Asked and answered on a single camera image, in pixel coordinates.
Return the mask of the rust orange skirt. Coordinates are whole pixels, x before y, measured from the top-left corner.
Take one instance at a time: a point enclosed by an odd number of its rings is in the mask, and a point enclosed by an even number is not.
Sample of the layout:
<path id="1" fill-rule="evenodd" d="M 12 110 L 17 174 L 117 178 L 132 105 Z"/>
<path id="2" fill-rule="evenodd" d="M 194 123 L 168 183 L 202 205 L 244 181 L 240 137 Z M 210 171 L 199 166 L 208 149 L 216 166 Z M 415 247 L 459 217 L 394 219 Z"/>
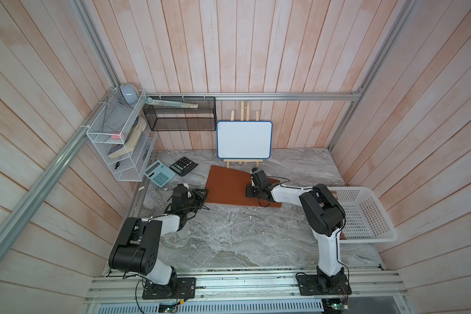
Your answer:
<path id="1" fill-rule="evenodd" d="M 280 203 L 270 203 L 246 197 L 246 186 L 251 184 L 249 173 L 219 166 L 211 166 L 205 189 L 209 191 L 208 204 L 239 205 L 249 207 L 270 206 L 280 208 Z"/>

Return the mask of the white plastic basket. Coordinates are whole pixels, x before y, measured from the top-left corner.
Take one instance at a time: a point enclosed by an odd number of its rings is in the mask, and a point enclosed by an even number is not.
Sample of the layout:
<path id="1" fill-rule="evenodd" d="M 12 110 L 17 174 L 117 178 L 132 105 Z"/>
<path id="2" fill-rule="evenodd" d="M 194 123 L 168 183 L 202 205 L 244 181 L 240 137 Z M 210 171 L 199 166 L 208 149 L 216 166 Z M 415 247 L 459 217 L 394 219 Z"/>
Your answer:
<path id="1" fill-rule="evenodd" d="M 347 222 L 341 243 L 395 242 L 398 234 L 386 210 L 366 187 L 329 187 L 344 208 Z"/>

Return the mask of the red plaid skirt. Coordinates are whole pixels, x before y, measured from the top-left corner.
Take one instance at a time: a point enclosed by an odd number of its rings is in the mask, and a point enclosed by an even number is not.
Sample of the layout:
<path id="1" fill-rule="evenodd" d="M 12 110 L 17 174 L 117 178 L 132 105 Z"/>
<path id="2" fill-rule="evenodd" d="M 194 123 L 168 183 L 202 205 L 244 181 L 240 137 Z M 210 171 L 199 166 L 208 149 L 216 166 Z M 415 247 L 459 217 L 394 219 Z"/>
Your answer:
<path id="1" fill-rule="evenodd" d="M 335 198 L 335 200 L 338 201 L 338 194 L 337 194 L 337 192 L 336 192 L 335 190 L 331 190 L 331 193 L 332 193 L 333 197 Z M 344 221 L 342 222 L 342 226 L 341 226 L 341 228 L 340 228 L 340 233 L 339 233 L 339 235 L 340 235 L 340 240 L 346 240 L 346 236 L 345 236 L 345 234 L 344 234 L 344 232 L 343 232 L 344 227 L 345 227 L 345 218 L 344 218 Z"/>

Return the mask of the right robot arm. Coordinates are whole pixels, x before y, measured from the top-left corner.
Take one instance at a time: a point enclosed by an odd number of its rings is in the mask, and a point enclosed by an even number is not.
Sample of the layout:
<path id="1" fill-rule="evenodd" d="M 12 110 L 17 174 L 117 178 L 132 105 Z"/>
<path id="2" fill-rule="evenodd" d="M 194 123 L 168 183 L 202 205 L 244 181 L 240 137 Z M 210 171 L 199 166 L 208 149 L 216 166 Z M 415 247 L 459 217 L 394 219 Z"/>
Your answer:
<path id="1" fill-rule="evenodd" d="M 265 172 L 257 167 L 250 172 L 247 185 L 248 198 L 269 203 L 286 203 L 300 206 L 319 246 L 318 268 L 320 274 L 336 276 L 344 271 L 340 262 L 340 234 L 345 225 L 346 213 L 332 192 L 324 184 L 314 187 L 289 187 L 271 183 Z"/>

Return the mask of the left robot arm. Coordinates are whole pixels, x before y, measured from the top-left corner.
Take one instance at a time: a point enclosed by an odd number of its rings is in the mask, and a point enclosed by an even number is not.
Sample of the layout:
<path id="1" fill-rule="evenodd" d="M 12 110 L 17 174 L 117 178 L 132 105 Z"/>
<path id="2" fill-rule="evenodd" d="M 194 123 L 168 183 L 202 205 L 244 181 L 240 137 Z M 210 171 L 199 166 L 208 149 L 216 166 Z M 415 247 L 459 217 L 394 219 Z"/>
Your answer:
<path id="1" fill-rule="evenodd" d="M 151 284 L 171 285 L 175 269 L 158 258 L 160 238 L 182 230 L 205 207 L 208 195 L 208 189 L 178 184 L 162 215 L 127 218 L 109 255 L 109 267 L 124 275 L 140 276 Z"/>

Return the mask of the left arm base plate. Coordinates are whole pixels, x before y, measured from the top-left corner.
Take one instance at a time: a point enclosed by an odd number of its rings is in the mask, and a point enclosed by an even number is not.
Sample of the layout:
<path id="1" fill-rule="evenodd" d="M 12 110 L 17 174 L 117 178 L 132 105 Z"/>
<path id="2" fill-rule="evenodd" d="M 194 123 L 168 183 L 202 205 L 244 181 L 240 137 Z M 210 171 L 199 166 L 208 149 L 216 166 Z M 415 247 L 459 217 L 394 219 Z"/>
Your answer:
<path id="1" fill-rule="evenodd" d="M 191 299 L 195 297 L 196 278 L 172 278 L 167 285 L 147 281 L 143 290 L 144 300 Z"/>

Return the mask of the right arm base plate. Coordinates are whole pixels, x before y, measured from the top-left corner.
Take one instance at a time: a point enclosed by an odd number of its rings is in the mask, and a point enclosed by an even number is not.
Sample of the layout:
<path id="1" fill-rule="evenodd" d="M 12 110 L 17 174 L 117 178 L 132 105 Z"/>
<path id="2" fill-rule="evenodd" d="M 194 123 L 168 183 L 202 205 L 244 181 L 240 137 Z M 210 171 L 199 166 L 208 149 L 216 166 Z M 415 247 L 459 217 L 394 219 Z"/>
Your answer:
<path id="1" fill-rule="evenodd" d="M 352 293 L 343 269 L 334 276 L 327 276 L 320 270 L 316 275 L 307 275 L 300 272 L 295 275 L 295 279 L 301 296 L 349 296 Z"/>

